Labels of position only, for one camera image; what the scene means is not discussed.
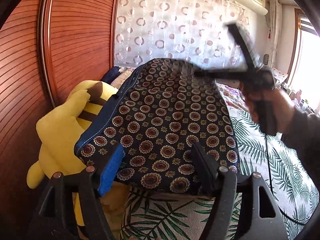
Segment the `person's right hand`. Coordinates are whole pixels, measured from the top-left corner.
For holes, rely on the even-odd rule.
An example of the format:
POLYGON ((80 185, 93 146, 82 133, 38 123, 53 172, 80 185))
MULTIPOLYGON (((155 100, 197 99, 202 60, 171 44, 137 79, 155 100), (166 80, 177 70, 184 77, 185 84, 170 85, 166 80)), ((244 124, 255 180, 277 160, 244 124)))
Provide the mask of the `person's right hand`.
POLYGON ((242 93, 245 97, 245 103, 249 109, 253 122, 256 124, 259 123, 259 115, 255 110, 254 102, 266 100, 272 103, 277 122, 277 132, 285 133, 289 129, 295 113, 295 107, 284 91, 275 88, 250 92, 244 87, 242 93))

